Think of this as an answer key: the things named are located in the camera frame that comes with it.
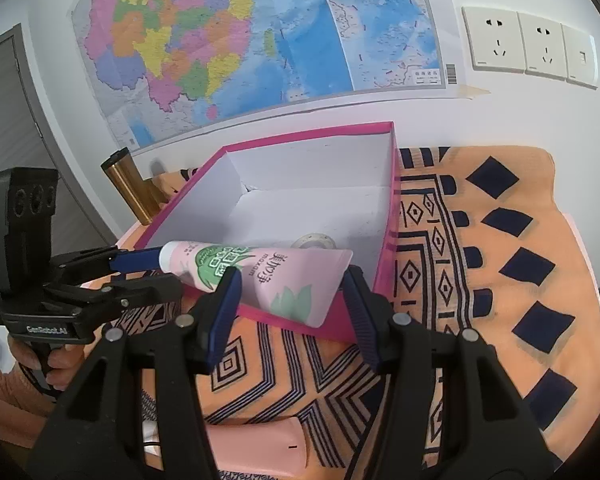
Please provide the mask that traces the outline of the pink sleeve forearm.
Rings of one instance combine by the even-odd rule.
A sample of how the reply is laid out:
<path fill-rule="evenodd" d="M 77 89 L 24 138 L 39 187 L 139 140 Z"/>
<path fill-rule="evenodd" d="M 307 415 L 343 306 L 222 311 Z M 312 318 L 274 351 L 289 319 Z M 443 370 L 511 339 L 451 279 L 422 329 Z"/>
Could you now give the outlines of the pink sleeve forearm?
<path fill-rule="evenodd" d="M 19 367 L 0 370 L 0 440 L 32 448 L 55 403 L 39 393 Z"/>

